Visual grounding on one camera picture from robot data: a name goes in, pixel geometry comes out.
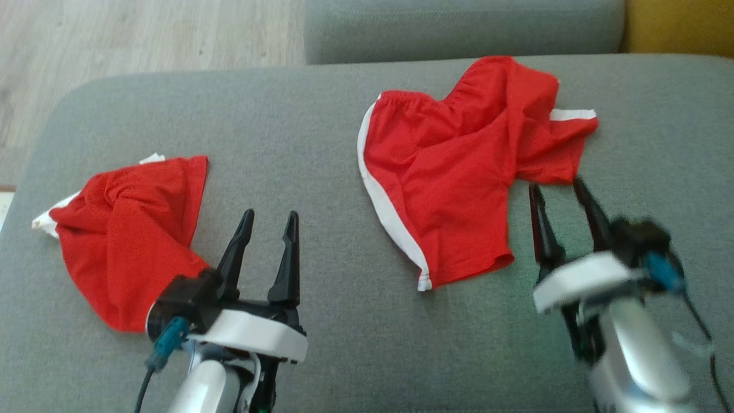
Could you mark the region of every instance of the gray fabric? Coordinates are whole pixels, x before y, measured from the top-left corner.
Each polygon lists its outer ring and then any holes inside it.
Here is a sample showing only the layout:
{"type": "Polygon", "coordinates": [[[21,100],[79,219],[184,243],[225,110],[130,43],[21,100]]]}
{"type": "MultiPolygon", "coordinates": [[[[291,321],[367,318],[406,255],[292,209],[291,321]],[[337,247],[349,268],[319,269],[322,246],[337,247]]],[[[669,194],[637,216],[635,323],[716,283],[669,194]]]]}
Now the gray fabric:
{"type": "Polygon", "coordinates": [[[309,63],[612,53],[623,0],[307,0],[309,63]]]}
{"type": "MultiPolygon", "coordinates": [[[[652,215],[672,233],[691,291],[734,385],[734,64],[687,56],[527,57],[556,74],[557,107],[600,117],[581,172],[612,214],[652,215]]],[[[129,412],[151,345],[110,331],[70,281],[57,241],[29,223],[94,173],[158,151],[209,155],[193,249],[218,262],[256,211],[240,280],[265,298],[288,211],[301,215],[306,362],[280,369],[278,412],[591,412],[558,314],[535,314],[526,184],[510,193],[505,270],[428,293],[382,229],[355,155],[364,112],[386,89],[447,94],[471,60],[156,74],[93,82],[55,109],[0,233],[0,411],[129,412]]],[[[545,190],[571,254],[590,249],[571,189],[545,190]]],[[[664,328],[700,340],[683,306],[652,300],[664,328]]],[[[677,352],[704,411],[707,362],[677,352]]],[[[146,412],[184,378],[177,354],[146,412]]]]}

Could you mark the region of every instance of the white trim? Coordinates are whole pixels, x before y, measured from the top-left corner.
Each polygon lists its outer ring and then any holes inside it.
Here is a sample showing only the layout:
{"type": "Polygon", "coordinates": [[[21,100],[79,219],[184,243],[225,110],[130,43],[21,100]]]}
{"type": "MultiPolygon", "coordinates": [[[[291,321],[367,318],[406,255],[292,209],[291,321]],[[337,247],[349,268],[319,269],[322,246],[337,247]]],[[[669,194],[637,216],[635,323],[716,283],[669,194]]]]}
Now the white trim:
{"type": "Polygon", "coordinates": [[[593,118],[596,118],[596,112],[593,109],[553,109],[550,111],[550,119],[552,121],[570,121],[572,119],[593,118]]]}
{"type": "Polygon", "coordinates": [[[377,213],[382,226],[385,227],[386,232],[393,239],[400,249],[403,250],[405,255],[410,258],[419,268],[421,269],[421,275],[418,277],[418,291],[427,291],[432,289],[431,279],[429,277],[428,262],[426,256],[423,254],[421,247],[410,235],[405,224],[400,219],[398,212],[395,210],[395,206],[390,202],[388,193],[382,188],[382,185],[369,173],[367,165],[365,164],[365,144],[367,143],[367,132],[369,131],[369,123],[372,118],[372,111],[374,105],[367,109],[364,119],[362,119],[362,126],[360,126],[360,133],[357,136],[357,161],[360,166],[360,173],[362,174],[362,182],[367,189],[372,204],[374,205],[374,211],[377,213]]]}

